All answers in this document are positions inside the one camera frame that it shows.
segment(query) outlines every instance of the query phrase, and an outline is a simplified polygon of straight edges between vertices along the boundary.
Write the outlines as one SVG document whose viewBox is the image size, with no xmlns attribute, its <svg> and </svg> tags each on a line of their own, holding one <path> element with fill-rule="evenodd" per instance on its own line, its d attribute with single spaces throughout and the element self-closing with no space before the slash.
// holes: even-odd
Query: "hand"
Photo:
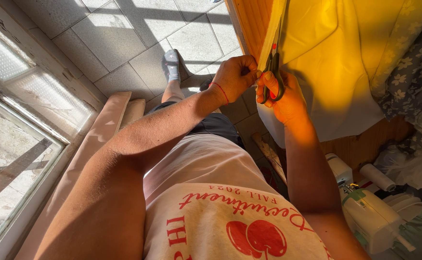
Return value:
<svg viewBox="0 0 422 260">
<path fill-rule="evenodd" d="M 264 103 L 266 107 L 273 107 L 273 112 L 277 119 L 287 126 L 287 124 L 294 118 L 299 116 L 308 118 L 306 100 L 302 96 L 299 83 L 294 75 L 280 70 L 280 75 L 283 79 L 285 92 L 279 101 L 272 101 L 270 98 Z M 256 87 L 256 101 L 258 103 L 264 100 L 264 84 L 275 94 L 278 93 L 278 83 L 274 74 L 267 71 L 262 75 Z"/>
<path fill-rule="evenodd" d="M 232 57 L 222 62 L 212 81 L 219 84 L 222 90 L 216 84 L 211 84 L 209 90 L 218 93 L 223 104 L 226 104 L 227 101 L 233 103 L 261 74 L 262 72 L 258 70 L 256 61 L 251 55 Z"/>
</svg>

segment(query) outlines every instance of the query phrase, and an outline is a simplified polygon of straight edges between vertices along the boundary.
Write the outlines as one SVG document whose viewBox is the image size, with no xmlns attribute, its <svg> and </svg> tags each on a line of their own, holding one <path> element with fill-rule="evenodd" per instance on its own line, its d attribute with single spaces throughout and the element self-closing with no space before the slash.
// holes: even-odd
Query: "red print on shirt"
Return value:
<svg viewBox="0 0 422 260">
<path fill-rule="evenodd" d="M 265 220 L 256 220 L 246 225 L 240 221 L 230 221 L 226 226 L 232 245 L 245 255 L 260 258 L 262 252 L 268 255 L 283 256 L 286 252 L 286 239 L 283 232 Z"/>
</svg>

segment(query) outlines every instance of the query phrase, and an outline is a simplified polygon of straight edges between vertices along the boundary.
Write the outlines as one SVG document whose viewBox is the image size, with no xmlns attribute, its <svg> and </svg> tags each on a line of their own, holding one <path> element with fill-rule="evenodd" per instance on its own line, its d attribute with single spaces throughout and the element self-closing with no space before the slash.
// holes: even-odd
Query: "star pattern sock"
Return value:
<svg viewBox="0 0 422 260">
<path fill-rule="evenodd" d="M 166 81 L 169 83 L 171 80 L 177 80 L 180 83 L 179 55 L 177 55 L 177 51 L 174 49 L 168 50 L 161 62 Z"/>
</svg>

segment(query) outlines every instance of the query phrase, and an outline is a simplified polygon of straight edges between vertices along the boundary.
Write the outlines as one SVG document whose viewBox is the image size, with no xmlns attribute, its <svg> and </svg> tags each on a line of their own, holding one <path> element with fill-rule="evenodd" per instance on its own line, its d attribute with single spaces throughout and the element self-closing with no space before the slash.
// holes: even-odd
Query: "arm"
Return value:
<svg viewBox="0 0 422 260">
<path fill-rule="evenodd" d="M 249 73 L 242 75 L 243 69 Z M 234 102 L 260 71 L 251 56 L 223 62 L 203 92 L 128 125 L 87 162 L 56 214 L 35 259 L 141 259 L 143 176 L 193 127 Z"/>
<path fill-rule="evenodd" d="M 274 114 L 285 125 L 287 182 L 290 202 L 322 239 L 333 258 L 370 259 L 349 229 L 342 212 L 338 184 L 320 148 L 317 133 L 307 114 L 306 103 L 295 76 L 280 71 L 285 94 L 268 100 Z M 258 102 L 263 84 L 278 93 L 271 72 L 258 83 Z"/>
</svg>

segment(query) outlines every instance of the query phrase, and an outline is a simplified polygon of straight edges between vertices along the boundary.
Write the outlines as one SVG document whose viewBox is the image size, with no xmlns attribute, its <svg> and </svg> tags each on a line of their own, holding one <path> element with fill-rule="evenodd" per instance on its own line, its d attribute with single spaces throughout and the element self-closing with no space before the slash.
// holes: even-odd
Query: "scissors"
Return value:
<svg viewBox="0 0 422 260">
<path fill-rule="evenodd" d="M 277 52 L 277 50 L 278 50 L 278 40 L 280 38 L 281 23 L 282 23 L 282 20 L 280 19 L 280 23 L 278 25 L 277 31 L 275 32 L 275 37 L 273 39 L 272 51 L 269 54 L 269 57 L 267 58 L 266 68 L 262 71 L 262 75 L 261 75 L 263 76 L 264 73 L 267 71 L 271 71 L 274 74 L 278 82 L 278 94 L 277 96 L 275 96 L 275 94 L 272 91 L 270 91 L 270 89 L 266 85 L 264 85 L 264 92 L 263 92 L 264 100 L 260 102 L 261 104 L 264 104 L 265 102 L 267 102 L 267 99 L 269 98 L 269 94 L 270 94 L 271 100 L 279 101 L 283 97 L 283 94 L 285 92 L 283 79 L 282 79 L 282 76 L 280 75 L 280 71 L 278 70 L 278 62 L 280 61 L 280 54 Z"/>
</svg>

